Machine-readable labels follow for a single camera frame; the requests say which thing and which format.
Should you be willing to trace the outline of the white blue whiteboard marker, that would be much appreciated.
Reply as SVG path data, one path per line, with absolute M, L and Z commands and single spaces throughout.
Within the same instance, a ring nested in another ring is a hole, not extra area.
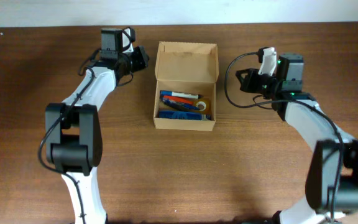
M 182 93 L 177 91 L 168 91 L 168 90 L 160 90 L 161 95 L 167 95 L 167 96 L 175 96 L 180 98 L 189 98 L 189 99 L 200 99 L 203 96 L 199 94 L 191 94 L 191 93 Z

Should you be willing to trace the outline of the red black stapler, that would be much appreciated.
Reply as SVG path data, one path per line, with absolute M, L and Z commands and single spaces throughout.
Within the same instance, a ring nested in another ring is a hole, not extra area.
M 191 100 L 187 100 L 186 98 L 180 98 L 177 96 L 163 95 L 161 97 L 161 100 L 169 104 L 193 106 L 193 102 Z

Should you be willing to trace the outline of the cardboard box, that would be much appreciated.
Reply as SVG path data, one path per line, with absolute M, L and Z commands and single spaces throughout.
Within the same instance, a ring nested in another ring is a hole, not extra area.
M 216 87 L 219 77 L 218 45 L 189 42 L 160 42 L 155 64 L 157 86 L 154 125 L 157 129 L 212 131 L 216 123 Z M 161 118 L 161 110 L 171 110 L 160 99 L 161 91 L 201 95 L 206 100 L 210 120 Z

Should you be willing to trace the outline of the yellow tape roll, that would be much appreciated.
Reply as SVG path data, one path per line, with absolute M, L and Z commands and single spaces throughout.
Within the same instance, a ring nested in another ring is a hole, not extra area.
M 196 112 L 201 114 L 211 115 L 211 101 L 207 98 L 200 98 L 195 100 L 194 104 L 197 107 Z

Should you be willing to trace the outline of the white blue staples box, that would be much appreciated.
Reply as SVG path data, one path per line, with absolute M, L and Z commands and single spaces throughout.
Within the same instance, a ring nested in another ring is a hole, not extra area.
M 203 115 L 203 120 L 212 120 L 212 117 L 210 114 L 204 114 Z

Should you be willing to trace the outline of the blue ballpoint pen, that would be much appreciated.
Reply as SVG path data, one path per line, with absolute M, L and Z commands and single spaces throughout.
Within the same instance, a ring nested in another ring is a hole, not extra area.
M 171 107 L 171 108 L 179 110 L 179 111 L 199 111 L 200 110 L 196 106 L 189 105 L 189 104 L 182 103 L 182 102 L 173 101 L 173 100 L 162 100 L 162 103 Z

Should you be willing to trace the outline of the blue tape dispenser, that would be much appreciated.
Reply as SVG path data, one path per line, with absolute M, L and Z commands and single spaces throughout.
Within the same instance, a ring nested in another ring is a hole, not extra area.
M 159 111 L 158 116 L 165 119 L 203 120 L 202 114 L 185 111 L 162 110 Z

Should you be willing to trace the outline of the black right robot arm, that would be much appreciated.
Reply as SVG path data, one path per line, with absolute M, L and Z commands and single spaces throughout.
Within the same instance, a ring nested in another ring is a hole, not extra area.
M 262 49 L 256 55 L 259 69 L 236 72 L 241 91 L 263 97 L 313 152 L 305 196 L 266 223 L 339 223 L 340 218 L 358 212 L 358 140 L 303 92 L 302 55 L 277 55 L 274 49 Z

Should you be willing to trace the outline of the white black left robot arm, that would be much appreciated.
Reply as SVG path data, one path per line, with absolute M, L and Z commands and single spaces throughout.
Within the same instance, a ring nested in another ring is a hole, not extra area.
M 98 186 L 103 153 L 99 110 L 121 79 L 147 68 L 143 46 L 133 46 L 135 30 L 101 29 L 101 46 L 80 65 L 83 77 L 76 90 L 61 103 L 45 109 L 45 135 L 37 152 L 44 168 L 60 174 L 67 185 L 75 223 L 107 223 Z

